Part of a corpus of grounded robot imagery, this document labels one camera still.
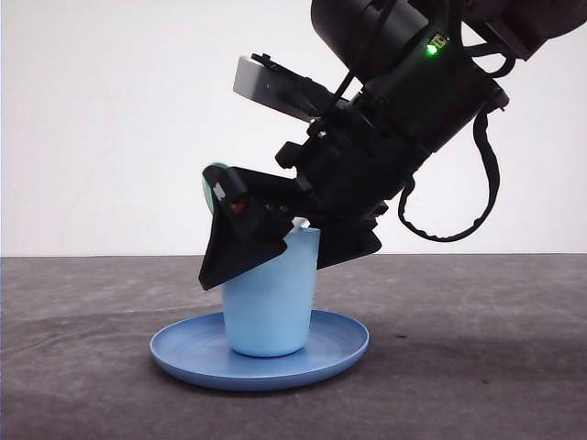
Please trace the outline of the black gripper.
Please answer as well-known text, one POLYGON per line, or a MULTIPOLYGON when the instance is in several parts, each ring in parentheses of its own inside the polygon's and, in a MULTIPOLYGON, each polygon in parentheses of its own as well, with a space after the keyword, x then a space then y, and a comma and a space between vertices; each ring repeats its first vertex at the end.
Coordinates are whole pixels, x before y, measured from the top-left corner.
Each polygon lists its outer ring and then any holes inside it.
POLYGON ((198 280, 206 290, 280 256, 295 217, 320 230, 319 270, 382 247, 373 229, 377 206, 394 198, 431 152, 365 118, 321 117, 302 145, 283 144, 275 159, 296 169, 289 179, 210 165, 213 220, 198 280))

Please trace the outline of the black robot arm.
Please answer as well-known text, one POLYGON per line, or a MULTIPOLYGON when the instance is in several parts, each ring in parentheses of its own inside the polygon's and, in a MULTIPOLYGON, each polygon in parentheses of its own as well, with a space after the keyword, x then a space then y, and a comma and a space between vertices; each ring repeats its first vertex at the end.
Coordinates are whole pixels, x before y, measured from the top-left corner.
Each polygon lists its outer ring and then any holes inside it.
POLYGON ((204 169, 213 221, 203 288, 280 256, 296 217, 321 232, 319 268, 376 252, 387 202, 405 201, 414 173, 466 125, 495 198, 500 174, 486 129, 509 102, 498 79, 585 21, 583 1, 314 1, 316 33, 361 90, 345 99, 266 54, 240 59, 234 91, 307 122, 308 138, 276 154, 292 179, 204 169))

